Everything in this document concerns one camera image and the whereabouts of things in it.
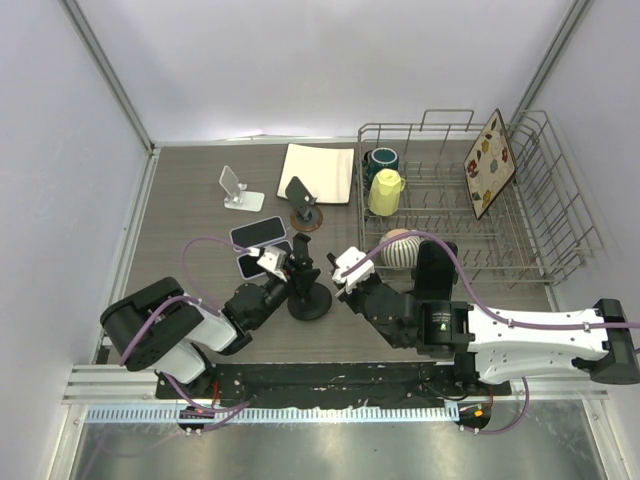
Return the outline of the black phone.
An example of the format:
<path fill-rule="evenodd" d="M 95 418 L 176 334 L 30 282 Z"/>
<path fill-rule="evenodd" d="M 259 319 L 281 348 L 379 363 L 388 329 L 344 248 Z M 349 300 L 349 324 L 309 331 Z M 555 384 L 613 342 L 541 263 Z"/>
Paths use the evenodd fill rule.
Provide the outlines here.
<path fill-rule="evenodd" d="M 415 313 L 425 317 L 428 312 L 450 307 L 456 278 L 455 266 L 447 252 L 435 241 L 422 241 L 413 272 Z"/>

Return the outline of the black phone stand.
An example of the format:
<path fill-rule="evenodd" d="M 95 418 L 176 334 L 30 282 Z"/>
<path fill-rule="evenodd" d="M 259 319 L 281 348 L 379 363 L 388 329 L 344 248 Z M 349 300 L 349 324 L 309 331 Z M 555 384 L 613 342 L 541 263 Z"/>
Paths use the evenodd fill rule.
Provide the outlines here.
<path fill-rule="evenodd" d="M 285 261 L 290 285 L 287 308 L 291 316 L 300 321 L 320 319 L 332 306 L 331 292 L 317 282 L 321 271 L 313 266 L 308 250 L 310 241 L 308 235 L 297 233 L 292 239 L 292 252 Z"/>

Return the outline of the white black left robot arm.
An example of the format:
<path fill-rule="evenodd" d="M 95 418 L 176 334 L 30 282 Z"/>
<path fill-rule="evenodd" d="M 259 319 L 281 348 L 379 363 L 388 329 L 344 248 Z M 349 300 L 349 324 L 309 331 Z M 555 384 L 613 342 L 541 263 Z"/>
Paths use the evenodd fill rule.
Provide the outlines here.
<path fill-rule="evenodd" d="M 318 276 L 309 260 L 287 260 L 282 278 L 270 273 L 263 285 L 239 286 L 219 312 L 165 277 L 109 306 L 100 323 L 127 370 L 151 368 L 200 399 L 212 389 L 213 367 L 198 346 L 238 352 L 285 301 L 308 298 Z"/>

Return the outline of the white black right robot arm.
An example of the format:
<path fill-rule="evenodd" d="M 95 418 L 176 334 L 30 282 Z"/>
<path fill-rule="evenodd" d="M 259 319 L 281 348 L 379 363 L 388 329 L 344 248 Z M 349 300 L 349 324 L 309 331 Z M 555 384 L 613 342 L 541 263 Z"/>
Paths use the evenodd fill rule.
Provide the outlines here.
<path fill-rule="evenodd" d="M 639 361 L 617 300 L 601 299 L 573 312 L 483 310 L 454 301 L 454 264 L 431 242 L 420 246 L 406 293 L 386 284 L 355 247 L 328 259 L 338 299 L 391 347 L 453 361 L 451 380 L 462 394 L 520 377 L 577 371 L 607 385 L 639 381 Z"/>

